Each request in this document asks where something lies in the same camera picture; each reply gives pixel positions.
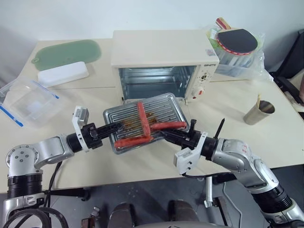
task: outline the ping pong paddle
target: ping pong paddle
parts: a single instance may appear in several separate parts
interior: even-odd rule
[[[218,32],[218,44],[234,55],[249,55],[257,48],[257,39],[247,30],[232,28],[223,18],[217,18],[216,24],[222,29]]]

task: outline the metal cup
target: metal cup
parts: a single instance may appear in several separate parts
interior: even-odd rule
[[[254,125],[265,117],[275,112],[275,107],[268,101],[260,101],[260,104],[256,103],[250,111],[244,116],[245,123]]]

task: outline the oven tray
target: oven tray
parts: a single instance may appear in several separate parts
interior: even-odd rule
[[[166,93],[140,101],[144,105],[149,124],[156,122],[185,121],[187,123],[186,131],[189,129],[189,124],[174,94]],[[154,139],[149,143],[119,149],[114,147],[114,143],[118,139],[143,135],[143,129],[137,111],[137,101],[106,109],[104,111],[104,121],[106,124],[114,122],[121,122],[123,124],[123,129],[111,134],[109,137],[112,149],[116,154],[142,147],[163,138],[159,131],[151,131]]]

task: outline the toaster oven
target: toaster oven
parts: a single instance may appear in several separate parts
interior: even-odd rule
[[[173,93],[199,100],[219,61],[202,30],[115,31],[111,65],[123,101]]]

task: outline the table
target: table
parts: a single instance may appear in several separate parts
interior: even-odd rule
[[[76,105],[89,109],[89,123],[94,122],[96,126],[102,126],[105,123],[103,111],[121,104],[116,94],[115,79],[112,77],[110,66],[112,42],[110,39],[95,41],[101,47],[102,57],[89,64],[90,76],[50,88],[64,98],[65,109],[43,128],[20,128],[4,113],[0,113],[0,126],[5,129],[5,134],[3,133],[1,138],[0,192],[7,191],[8,168],[5,157],[12,147],[36,143],[60,133],[73,133],[71,118]],[[62,41],[38,42],[20,77],[28,75],[37,79],[38,71],[30,62],[31,59],[42,47],[59,43]],[[243,122],[242,117],[255,103],[258,93],[262,94],[262,99],[273,103],[275,113],[258,124],[249,126]],[[196,129],[207,131],[209,136],[215,134],[221,119],[225,118],[220,137],[244,140],[271,168],[304,163],[304,122],[272,82],[219,80],[208,84],[200,102],[180,105],[187,120],[197,119]],[[173,165],[173,156],[180,148],[164,140],[121,155],[113,153],[109,139],[104,139],[103,144],[102,147],[88,153],[78,152],[74,157],[64,161],[57,174],[55,188],[79,188],[180,176]],[[43,167],[44,189],[48,186],[54,168],[54,165]],[[221,171],[226,170],[202,158],[197,168],[189,174],[211,174]]]

